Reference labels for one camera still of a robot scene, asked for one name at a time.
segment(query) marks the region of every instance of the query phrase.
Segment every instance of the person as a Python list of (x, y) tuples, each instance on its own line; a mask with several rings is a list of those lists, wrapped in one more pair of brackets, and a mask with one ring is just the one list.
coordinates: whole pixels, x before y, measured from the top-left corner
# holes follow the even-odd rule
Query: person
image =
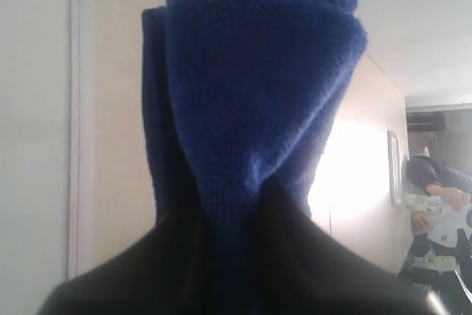
[(423, 193), (440, 195), (452, 207), (452, 211), (445, 213), (412, 213), (415, 238), (410, 253), (422, 257), (433, 246), (437, 255), (454, 256), (457, 230), (464, 229), (469, 235), (472, 233), (472, 177), (428, 156), (410, 158), (406, 175)]

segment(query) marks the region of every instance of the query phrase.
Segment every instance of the white ceiling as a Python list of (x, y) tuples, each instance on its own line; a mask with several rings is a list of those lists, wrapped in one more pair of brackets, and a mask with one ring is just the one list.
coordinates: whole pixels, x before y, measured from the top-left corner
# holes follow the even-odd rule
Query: white ceiling
[(359, 0), (358, 15), (408, 106), (472, 103), (472, 0)]

